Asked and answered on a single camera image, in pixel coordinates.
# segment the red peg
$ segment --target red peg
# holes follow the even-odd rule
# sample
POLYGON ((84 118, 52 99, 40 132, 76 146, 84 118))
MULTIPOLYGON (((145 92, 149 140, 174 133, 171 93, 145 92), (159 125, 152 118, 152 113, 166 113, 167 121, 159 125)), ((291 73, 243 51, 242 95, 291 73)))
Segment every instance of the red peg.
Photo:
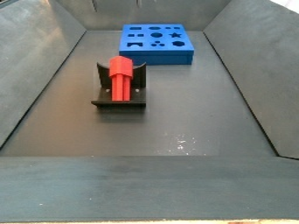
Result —
POLYGON ((112 79, 112 101, 129 101, 133 61, 123 56, 112 58, 108 76, 112 79))

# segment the blue foam board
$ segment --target blue foam board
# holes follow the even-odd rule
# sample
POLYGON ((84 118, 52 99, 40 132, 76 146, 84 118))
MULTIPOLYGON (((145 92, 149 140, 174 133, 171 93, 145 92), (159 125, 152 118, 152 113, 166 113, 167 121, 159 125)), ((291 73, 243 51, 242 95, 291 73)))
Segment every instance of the blue foam board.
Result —
POLYGON ((194 47, 182 24, 125 24, 119 55, 135 65, 190 65, 194 47))

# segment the bin floor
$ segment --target bin floor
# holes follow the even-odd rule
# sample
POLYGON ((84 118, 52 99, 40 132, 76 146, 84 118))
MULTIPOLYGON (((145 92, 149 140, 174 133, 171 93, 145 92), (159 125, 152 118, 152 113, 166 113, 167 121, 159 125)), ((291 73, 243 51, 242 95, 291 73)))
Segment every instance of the bin floor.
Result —
POLYGON ((188 34, 192 65, 147 67, 145 110, 100 112, 96 63, 117 55, 120 31, 88 31, 0 155, 274 157, 208 40, 188 34))

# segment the gray metal wall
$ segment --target gray metal wall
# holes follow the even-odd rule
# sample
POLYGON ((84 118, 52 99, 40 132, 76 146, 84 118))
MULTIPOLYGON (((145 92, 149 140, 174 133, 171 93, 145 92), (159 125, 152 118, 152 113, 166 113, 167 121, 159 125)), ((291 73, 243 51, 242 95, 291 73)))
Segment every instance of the gray metal wall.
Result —
POLYGON ((53 0, 8 4, 0 27, 1 146, 85 29, 53 0))
POLYGON ((121 30, 123 24, 180 23, 203 30, 231 0, 57 0, 88 30, 121 30))
POLYGON ((232 0, 204 32, 279 154, 299 158, 299 15, 232 0))

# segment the black holder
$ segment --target black holder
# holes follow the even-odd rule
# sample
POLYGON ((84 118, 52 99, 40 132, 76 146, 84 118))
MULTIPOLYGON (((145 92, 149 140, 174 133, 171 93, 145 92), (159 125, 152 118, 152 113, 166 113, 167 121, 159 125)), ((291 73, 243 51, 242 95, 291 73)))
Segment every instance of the black holder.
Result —
POLYGON ((91 103, 99 109, 125 109, 145 107, 145 63, 133 68, 133 79, 131 80, 129 101, 112 101, 112 80, 108 77, 108 67, 97 63, 97 75, 100 90, 97 100, 91 103))

